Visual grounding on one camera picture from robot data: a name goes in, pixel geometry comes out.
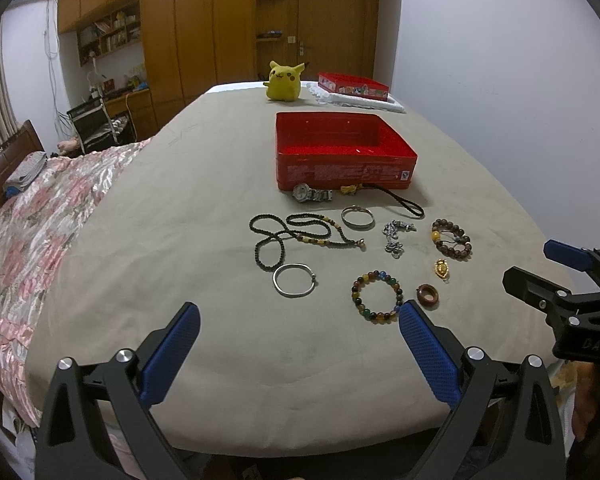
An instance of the brown ring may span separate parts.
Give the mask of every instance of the brown ring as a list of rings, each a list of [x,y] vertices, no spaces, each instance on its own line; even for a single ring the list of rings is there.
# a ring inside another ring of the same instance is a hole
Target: brown ring
[[[428,293],[430,296],[432,296],[433,300],[428,300],[425,296],[425,293]],[[423,306],[434,306],[440,299],[440,295],[438,294],[436,288],[433,285],[429,285],[429,283],[420,285],[416,290],[416,295],[418,297],[418,301]]]

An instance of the pikachu plush toy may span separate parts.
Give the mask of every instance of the pikachu plush toy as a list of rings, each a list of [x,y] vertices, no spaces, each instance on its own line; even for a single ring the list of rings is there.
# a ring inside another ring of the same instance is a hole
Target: pikachu plush toy
[[[272,101],[295,101],[300,95],[300,74],[304,70],[304,63],[290,67],[280,66],[272,61],[269,66],[269,82],[264,83],[267,87],[267,97]]]

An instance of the bed headboard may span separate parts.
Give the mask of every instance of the bed headboard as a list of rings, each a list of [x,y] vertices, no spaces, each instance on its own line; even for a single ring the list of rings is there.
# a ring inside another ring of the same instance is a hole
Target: bed headboard
[[[24,158],[32,152],[42,152],[42,144],[30,121],[26,121],[21,129],[8,141],[8,145],[0,152],[0,208],[4,204],[2,186],[7,177],[18,167]]]

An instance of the watch face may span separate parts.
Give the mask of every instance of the watch face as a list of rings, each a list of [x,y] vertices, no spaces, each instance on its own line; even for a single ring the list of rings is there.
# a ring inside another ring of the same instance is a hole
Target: watch face
[[[294,188],[294,198],[298,200],[298,202],[304,202],[309,198],[310,191],[311,188],[308,186],[308,184],[298,184]]]

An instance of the silver watch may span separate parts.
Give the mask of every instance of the silver watch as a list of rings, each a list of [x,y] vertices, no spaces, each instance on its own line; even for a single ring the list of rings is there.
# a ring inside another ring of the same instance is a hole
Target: silver watch
[[[304,182],[302,184],[298,184],[294,188],[294,198],[298,200],[298,202],[307,202],[311,200],[312,202],[329,202],[333,199],[333,191],[330,189],[312,189],[308,184]]]

